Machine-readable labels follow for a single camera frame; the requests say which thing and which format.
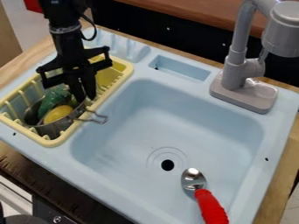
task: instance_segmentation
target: yellow dish rack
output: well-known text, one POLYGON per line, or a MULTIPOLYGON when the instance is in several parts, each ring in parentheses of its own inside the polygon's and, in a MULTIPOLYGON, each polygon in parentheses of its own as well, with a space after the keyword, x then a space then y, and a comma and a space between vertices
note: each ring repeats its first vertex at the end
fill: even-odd
MULTIPOLYGON (((130 62, 111 56, 113 66, 99 71, 96 74, 97 96, 91 101, 88 110, 95 111, 100 105, 118 89, 133 73, 134 67, 130 62)), ((91 63, 103 60, 102 56, 90 59, 91 63)), ((28 128, 23 124, 24 112, 33 103, 45 95, 45 90, 41 83, 39 74, 33 75, 28 81, 14 89, 10 94, 0 100, 0 122, 11 126, 15 131, 21 133, 33 141, 45 147, 56 147, 67 140, 68 137, 79 128, 81 122, 74 123, 65 131, 60 132, 56 139, 49 136, 40 136, 33 128, 28 128)), ((91 113, 85 112, 80 119, 87 119, 91 113)))

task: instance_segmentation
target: metal spoon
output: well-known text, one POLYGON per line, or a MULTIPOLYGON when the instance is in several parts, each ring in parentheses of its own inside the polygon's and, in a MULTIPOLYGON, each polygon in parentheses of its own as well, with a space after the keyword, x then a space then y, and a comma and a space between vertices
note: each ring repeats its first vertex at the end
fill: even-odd
POLYGON ((182 187, 188 191, 203 189, 206 185, 204 175, 195 168, 189 168, 185 170, 182 174, 181 182, 182 187))
POLYGON ((205 224, 229 223, 225 209, 212 193, 205 189, 206 179, 199 170, 195 168, 185 170, 181 177, 181 183, 185 190, 194 192, 194 198, 198 201, 205 224))

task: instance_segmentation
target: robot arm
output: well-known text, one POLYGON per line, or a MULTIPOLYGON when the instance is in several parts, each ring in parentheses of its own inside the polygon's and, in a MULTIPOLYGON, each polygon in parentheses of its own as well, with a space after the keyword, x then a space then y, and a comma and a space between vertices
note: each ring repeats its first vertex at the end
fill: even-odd
POLYGON ((84 11, 90 3, 85 0, 39 0, 39 3, 45 18, 49 19, 50 33, 57 51, 53 61, 37 69, 44 88, 65 83, 78 102, 84 101, 86 95, 93 100, 96 95, 95 75, 97 71, 111 67, 112 60, 107 46, 84 49, 82 39, 92 40, 96 36, 96 29, 91 39, 86 39, 81 32, 79 19, 88 19, 84 11), (104 60, 93 64, 88 61, 102 53, 105 55, 104 60), (47 76, 47 72, 59 68, 62 68, 63 73, 47 76))

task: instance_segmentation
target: black cable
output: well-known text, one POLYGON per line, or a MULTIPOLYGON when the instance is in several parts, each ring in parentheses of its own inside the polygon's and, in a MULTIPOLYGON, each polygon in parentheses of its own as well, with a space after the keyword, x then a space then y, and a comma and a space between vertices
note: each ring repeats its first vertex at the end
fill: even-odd
POLYGON ((4 218, 4 213, 3 213, 3 207, 0 201, 0 224, 5 224, 5 218, 4 218))
POLYGON ((94 27, 94 35, 93 37, 91 38, 86 38, 83 34, 83 32, 81 32, 81 37, 87 41, 92 41, 95 39, 96 35, 97 35, 97 30, 96 30, 96 27, 95 27, 95 24, 93 22, 93 20, 91 20, 89 17, 87 17, 86 15, 82 14, 81 15, 88 23, 90 23, 93 27, 94 27))

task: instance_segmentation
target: sink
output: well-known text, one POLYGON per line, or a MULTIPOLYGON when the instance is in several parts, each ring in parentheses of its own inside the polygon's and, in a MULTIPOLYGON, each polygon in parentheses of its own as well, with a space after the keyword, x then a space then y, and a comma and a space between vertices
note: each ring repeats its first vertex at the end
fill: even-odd
POLYGON ((81 130, 74 158, 182 223, 200 223, 183 170, 201 170, 229 210, 263 138, 254 119, 152 80, 132 82, 101 114, 109 122, 81 130))
POLYGON ((180 184, 191 167, 204 173, 230 223, 252 223, 288 140, 298 94, 278 88, 271 111, 259 115, 210 96, 217 67, 99 33, 91 47, 110 46, 113 56, 134 65, 132 76, 96 109, 108 122, 81 123, 53 148, 1 122, 0 139, 135 223, 204 223, 180 184))

